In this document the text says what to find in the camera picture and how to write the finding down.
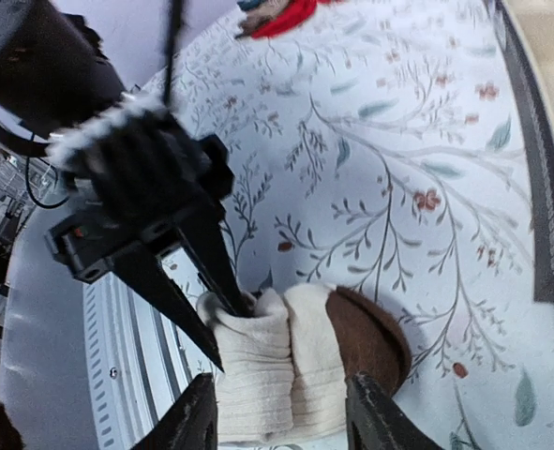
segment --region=table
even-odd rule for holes
[[[480,0],[350,0],[263,41],[234,40],[239,18],[182,51],[175,94],[192,135],[230,148],[242,287],[361,290],[404,326],[414,366],[396,400],[427,435],[554,448],[554,306],[533,303],[525,143]],[[165,264],[195,301],[187,258]],[[211,369],[181,340],[182,370]]]

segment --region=floral pattern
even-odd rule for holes
[[[230,149],[241,285],[323,280],[392,311],[413,351],[396,400],[442,447],[554,448],[554,307],[532,299],[524,140],[484,5],[349,0],[265,41],[235,41],[239,17],[184,49],[173,83],[186,129]],[[187,258],[165,267],[195,302]]]

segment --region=tablecloth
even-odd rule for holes
[[[481,1],[348,0],[260,41],[233,38],[241,17],[182,50],[173,83],[184,127],[230,149],[223,232],[242,288],[362,291],[407,333],[396,401],[429,437],[554,448],[554,306],[533,303],[524,140]],[[164,263],[195,302],[187,257]],[[187,370],[213,369],[183,341]]]

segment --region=brown patch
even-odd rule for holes
[[[346,378],[364,371],[393,395],[412,366],[408,342],[397,321],[352,290],[337,287],[326,312],[335,329]]]

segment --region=white tablecloth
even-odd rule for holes
[[[240,17],[182,51],[174,86],[185,128],[231,150],[242,287],[362,290],[407,333],[396,400],[428,436],[554,449],[554,307],[533,303],[524,142],[480,0],[350,0],[262,41],[233,39]],[[187,258],[165,264],[195,301]],[[187,369],[210,369],[185,341]],[[291,446],[319,448],[346,438]]]

